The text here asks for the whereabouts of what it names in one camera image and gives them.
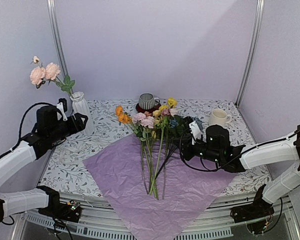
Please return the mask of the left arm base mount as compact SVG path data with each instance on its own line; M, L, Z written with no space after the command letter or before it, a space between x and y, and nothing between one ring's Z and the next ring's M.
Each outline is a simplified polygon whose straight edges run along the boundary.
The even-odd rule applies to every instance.
M76 202L61 203L59 201L50 201L47 207L39 208L38 213L55 219L78 223L82 208Z

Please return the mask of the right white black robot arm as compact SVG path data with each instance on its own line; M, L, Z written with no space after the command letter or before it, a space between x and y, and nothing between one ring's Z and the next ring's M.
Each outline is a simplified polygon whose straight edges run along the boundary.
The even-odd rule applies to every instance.
M215 163L213 172L242 173L258 166L293 161L293 164L275 180L261 187L249 206L252 218L259 218L268 210L268 205L300 186L300 125L282 138L254 145L230 144L229 131L220 125L211 125L206 131L206 140L200 140L196 122L189 124L176 141L182 162L193 157Z

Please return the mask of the peach pink rose stem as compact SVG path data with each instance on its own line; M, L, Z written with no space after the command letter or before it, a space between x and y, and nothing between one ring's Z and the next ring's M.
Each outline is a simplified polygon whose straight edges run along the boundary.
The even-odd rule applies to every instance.
M32 64L36 65L30 72L29 79L32 85L39 89L42 85L47 83L54 83L62 92L67 93L73 97L73 87L76 83L69 75L65 75L63 79L59 77L61 74L60 66L54 62L50 62L46 66L40 61L38 56L32 58Z

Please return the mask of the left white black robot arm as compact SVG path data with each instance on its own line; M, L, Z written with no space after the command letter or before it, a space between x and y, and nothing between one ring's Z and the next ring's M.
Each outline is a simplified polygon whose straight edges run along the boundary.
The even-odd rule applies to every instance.
M17 143L0 155L0 188L14 174L28 164L39 160L47 151L62 143L67 137L86 128L88 116L74 113L66 116L67 103L59 99L57 105L38 102L36 123L32 131L19 135ZM37 209L42 215L78 223L82 209L78 203L62 203L60 194L41 185L31 190L0 193L0 223L9 216Z

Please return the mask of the white printed ribbon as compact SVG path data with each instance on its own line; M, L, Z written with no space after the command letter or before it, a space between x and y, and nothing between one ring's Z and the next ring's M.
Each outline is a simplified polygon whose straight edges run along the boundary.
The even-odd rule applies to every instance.
M59 155L59 162L64 165L72 165L72 164L79 164L82 162L81 159L73 160L71 158L71 154L79 154L81 152L80 149L75 147L65 147Z

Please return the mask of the pale yellow rose stem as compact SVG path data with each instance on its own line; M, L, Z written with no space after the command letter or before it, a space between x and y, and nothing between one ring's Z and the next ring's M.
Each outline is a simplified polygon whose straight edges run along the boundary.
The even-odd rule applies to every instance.
M152 180L149 194L153 195L156 200L159 200L157 174L159 173L161 160L164 158L162 151L164 149L164 141L166 140L168 135L169 118L167 116L160 117L160 119L158 121L155 121L154 123L156 134L156 138L152 148L154 153L154 169L152 172Z

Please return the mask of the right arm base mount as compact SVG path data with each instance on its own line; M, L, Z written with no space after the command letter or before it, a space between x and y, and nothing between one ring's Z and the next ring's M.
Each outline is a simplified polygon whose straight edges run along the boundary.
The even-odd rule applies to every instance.
M273 204L269 204L261 199L250 204L231 208L230 216L235 223L241 223L270 216L273 215L274 212Z

